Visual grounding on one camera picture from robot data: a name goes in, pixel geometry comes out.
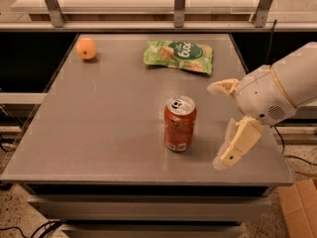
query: desk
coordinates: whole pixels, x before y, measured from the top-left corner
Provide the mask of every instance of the desk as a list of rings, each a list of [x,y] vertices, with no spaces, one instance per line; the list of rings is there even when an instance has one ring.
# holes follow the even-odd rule
[[[261,214],[275,187],[293,183],[269,128],[233,168],[218,172],[212,167],[229,120],[242,118],[230,99],[206,90],[213,81],[245,74],[228,35],[81,37],[95,40],[97,58],[82,61],[71,51],[1,177],[24,184],[29,202],[44,216],[118,221],[117,231],[126,230],[121,221],[147,220],[137,224],[138,232],[154,225],[169,235],[175,230],[165,226],[168,221],[179,221],[173,228],[180,233],[186,233],[184,222],[196,231],[205,230],[207,222],[209,237],[219,232],[238,237],[239,223]],[[147,67],[147,40],[210,45],[211,77]],[[181,154],[163,143],[163,109],[179,94],[191,97],[198,110],[191,149]],[[100,225],[94,226],[99,234],[116,232]],[[89,230],[71,225],[68,234],[81,237]],[[204,232],[192,237],[206,237],[199,236]]]
[[[174,0],[57,0],[66,20],[169,20],[172,21]],[[186,13],[198,14],[200,19],[216,14],[221,17],[248,21],[260,0],[186,0]],[[17,0],[12,4],[13,12],[28,13],[31,19],[48,20],[44,0]]]

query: metal leg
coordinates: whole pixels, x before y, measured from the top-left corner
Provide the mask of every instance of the metal leg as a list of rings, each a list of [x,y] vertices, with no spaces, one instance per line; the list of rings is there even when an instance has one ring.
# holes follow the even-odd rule
[[[61,28],[65,23],[65,20],[60,11],[57,0],[45,0],[49,13],[52,25],[56,28]]]
[[[182,28],[185,21],[185,3],[186,0],[174,1],[174,27]]]
[[[253,22],[257,28],[262,28],[265,26],[269,8],[273,0],[261,0],[258,6],[257,13],[254,16]]]

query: floor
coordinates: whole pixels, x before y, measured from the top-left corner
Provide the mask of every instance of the floor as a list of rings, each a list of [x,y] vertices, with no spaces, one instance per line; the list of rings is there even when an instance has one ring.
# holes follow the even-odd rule
[[[15,0],[0,0],[0,22],[28,22],[30,18],[23,14],[13,14],[10,11],[10,5]],[[317,20],[317,0],[274,0],[271,11],[268,16],[269,21],[277,19],[284,22],[309,22]],[[282,128],[283,137],[292,138],[288,140],[284,149],[286,156],[296,156],[305,160],[317,160],[317,148],[315,143],[309,141],[308,144],[296,140],[296,135],[307,135],[307,137],[316,138],[312,128]],[[279,138],[274,131],[276,141]],[[5,154],[0,152],[0,163],[2,163]],[[310,165],[296,159],[287,159],[289,165],[294,171],[296,179],[307,179],[298,172],[307,172],[316,174],[317,170]],[[19,185],[14,184],[9,190],[0,190],[0,228],[8,226],[19,226],[26,236],[30,237],[34,230],[47,220],[34,210],[26,201],[28,193]],[[272,206],[264,212],[259,218],[251,222],[243,223],[244,234],[241,238],[287,238],[287,228],[284,222],[283,214],[279,204],[279,198],[274,191],[269,196]],[[0,233],[0,237],[22,237],[17,230],[10,230]],[[63,233],[57,230],[52,237],[65,237]]]

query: cardboard box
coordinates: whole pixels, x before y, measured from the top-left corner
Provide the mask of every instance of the cardboard box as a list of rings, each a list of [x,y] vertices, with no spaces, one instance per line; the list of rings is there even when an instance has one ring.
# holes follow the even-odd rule
[[[317,238],[316,187],[310,178],[277,189],[290,238]]]

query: gray tabletop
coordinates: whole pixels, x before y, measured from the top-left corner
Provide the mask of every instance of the gray tabletop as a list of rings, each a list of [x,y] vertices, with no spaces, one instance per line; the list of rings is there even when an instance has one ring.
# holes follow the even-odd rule
[[[234,167],[212,160],[231,118],[243,115],[206,87],[244,70],[227,35],[88,35],[97,59],[72,50],[1,180],[149,184],[291,184],[293,177],[269,128]],[[143,63],[147,40],[182,40],[213,48],[204,77]],[[191,97],[197,122],[191,149],[174,153],[163,142],[163,109],[176,95]]]

